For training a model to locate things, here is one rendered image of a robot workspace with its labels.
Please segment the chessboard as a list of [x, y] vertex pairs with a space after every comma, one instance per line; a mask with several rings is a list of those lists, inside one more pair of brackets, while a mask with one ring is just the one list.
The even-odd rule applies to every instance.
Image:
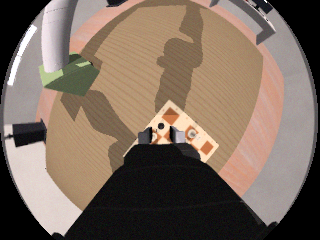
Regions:
[[[160, 130], [158, 128], [159, 123], [164, 124], [164, 129]], [[152, 126], [153, 133], [157, 134], [157, 139], [150, 144], [172, 143], [169, 136], [169, 126], [175, 126], [180, 131], [185, 131], [185, 142], [190, 143], [199, 151], [201, 161], [203, 162], [206, 162], [219, 146], [199, 125], [170, 100], [168, 100], [148, 126]], [[201, 135], [200, 141], [188, 137], [190, 129], [195, 130], [196, 134]]]

